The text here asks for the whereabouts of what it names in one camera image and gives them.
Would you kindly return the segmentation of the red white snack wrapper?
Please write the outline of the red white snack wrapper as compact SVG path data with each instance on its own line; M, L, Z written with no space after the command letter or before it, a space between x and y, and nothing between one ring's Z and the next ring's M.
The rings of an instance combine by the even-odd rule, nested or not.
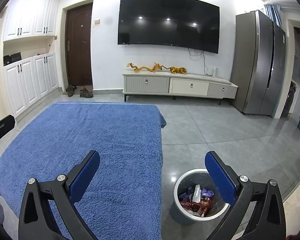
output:
M213 205L213 200L207 199L203 200L200 203L196 202L185 202L181 201L179 202L181 207L185 209L188 213L194 216L198 217L204 217L207 212L210 210L210 208Z

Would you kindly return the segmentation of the white tissue wad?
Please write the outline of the white tissue wad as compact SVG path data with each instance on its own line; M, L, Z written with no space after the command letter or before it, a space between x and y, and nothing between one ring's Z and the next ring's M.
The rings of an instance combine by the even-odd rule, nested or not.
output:
M200 203L200 201L201 201L201 188L200 188L200 185L197 184L194 188L194 193L193 193L193 196L192 196L192 202Z

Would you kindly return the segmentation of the purple snack bag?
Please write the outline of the purple snack bag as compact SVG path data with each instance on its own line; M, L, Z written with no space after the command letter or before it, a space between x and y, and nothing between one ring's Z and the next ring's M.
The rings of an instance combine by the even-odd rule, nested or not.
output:
M178 197L179 200L184 201L184 202L191 202L193 195L194 195L194 191L195 191L195 187L190 186L185 193L181 194ZM207 190L205 188L202 188L200 191L201 200L210 199L213 196L214 196L214 192L212 190Z

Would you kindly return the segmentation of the white round trash bin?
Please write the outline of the white round trash bin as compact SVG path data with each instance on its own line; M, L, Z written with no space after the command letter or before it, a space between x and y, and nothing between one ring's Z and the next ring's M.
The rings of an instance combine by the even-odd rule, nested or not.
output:
M175 182L170 214L179 224L214 220L224 215L229 207L204 168L187 171Z

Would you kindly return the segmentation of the white lower cabinet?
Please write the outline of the white lower cabinet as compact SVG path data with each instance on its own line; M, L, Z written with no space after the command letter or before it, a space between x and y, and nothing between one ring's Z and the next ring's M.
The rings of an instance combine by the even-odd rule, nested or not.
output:
M59 87L55 53L33 56L9 64L3 68L3 74L15 117Z

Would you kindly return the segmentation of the black box on shelf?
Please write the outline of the black box on shelf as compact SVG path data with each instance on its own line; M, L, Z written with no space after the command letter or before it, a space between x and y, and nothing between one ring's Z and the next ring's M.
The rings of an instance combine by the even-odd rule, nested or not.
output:
M3 61L4 61L4 66L7 66L11 63L20 61L21 58L21 52L15 53L15 54L11 54L11 55L5 55L3 57Z

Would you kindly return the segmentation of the blue fuzzy table cloth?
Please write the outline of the blue fuzzy table cloth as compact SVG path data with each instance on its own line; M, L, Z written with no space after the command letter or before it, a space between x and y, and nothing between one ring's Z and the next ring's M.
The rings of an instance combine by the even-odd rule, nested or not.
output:
M160 239L164 126L154 105L48 107L0 157L19 239Z

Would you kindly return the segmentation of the pair of brown shoes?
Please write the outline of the pair of brown shoes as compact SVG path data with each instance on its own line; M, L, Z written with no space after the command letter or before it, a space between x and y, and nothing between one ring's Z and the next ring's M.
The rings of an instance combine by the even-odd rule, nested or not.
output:
M74 95L75 90L77 89L76 85L68 85L68 87L66 88L66 93L68 95L68 97L72 97Z

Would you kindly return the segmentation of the dark brown entrance door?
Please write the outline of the dark brown entrance door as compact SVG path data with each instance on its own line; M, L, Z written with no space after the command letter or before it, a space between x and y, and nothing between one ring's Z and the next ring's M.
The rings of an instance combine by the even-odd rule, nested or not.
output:
M65 52L68 83L78 86L93 84L91 70L91 15L93 4L70 9L66 13Z

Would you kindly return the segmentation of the white low tv cabinet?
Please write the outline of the white low tv cabinet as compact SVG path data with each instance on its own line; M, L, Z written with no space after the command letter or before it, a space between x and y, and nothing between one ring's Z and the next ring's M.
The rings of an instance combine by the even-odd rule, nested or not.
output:
M198 74L135 73L128 70L122 75L125 96L144 94L234 99L238 89L230 81Z

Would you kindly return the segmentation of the grey steel refrigerator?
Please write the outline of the grey steel refrigerator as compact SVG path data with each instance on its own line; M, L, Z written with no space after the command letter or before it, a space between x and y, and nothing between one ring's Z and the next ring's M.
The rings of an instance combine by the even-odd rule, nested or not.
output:
M236 16L230 81L237 85L232 104L243 114L274 116L285 73L286 34L263 12Z

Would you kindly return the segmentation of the golden dragon ornament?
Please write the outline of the golden dragon ornament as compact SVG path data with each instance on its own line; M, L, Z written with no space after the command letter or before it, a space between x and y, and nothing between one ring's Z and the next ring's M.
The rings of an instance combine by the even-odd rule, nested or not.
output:
M141 70L147 70L151 73L156 72L157 70L168 70L169 72L171 72L172 74L187 74L187 69L185 67L165 67L163 65L160 65L159 63L154 63L154 66L152 68L148 68L146 66L142 66L142 67L138 67L132 63L128 63L127 67L132 68L134 70L134 72L138 73Z

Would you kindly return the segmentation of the white upper wall cabinet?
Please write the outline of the white upper wall cabinet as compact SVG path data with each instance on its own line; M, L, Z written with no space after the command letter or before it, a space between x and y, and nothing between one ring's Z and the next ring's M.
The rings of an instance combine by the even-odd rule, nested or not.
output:
M54 36L59 0L11 0L3 41Z

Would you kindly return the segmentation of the black wall television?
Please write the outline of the black wall television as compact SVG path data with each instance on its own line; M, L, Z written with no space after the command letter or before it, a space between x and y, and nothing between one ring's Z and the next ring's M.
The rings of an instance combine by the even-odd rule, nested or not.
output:
M117 43L219 51L220 9L199 0L120 0Z

